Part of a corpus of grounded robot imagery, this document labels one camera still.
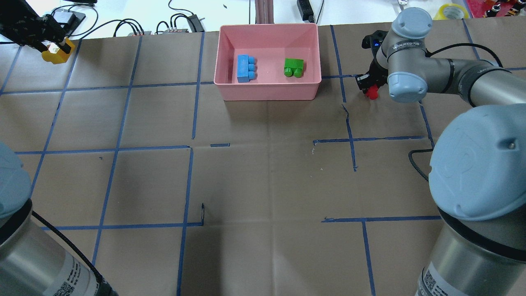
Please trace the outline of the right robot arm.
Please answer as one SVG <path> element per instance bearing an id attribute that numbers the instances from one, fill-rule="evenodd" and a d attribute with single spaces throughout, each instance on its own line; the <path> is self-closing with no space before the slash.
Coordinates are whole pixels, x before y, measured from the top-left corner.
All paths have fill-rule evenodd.
<path id="1" fill-rule="evenodd" d="M 415 294 L 505 296 L 525 270 L 525 79 L 487 60 L 432 58 L 431 28 L 429 13 L 410 7 L 366 36 L 374 59 L 356 81 L 370 99 L 387 84 L 396 102 L 445 93 L 472 106 L 432 151 L 428 183 L 445 225 Z"/>

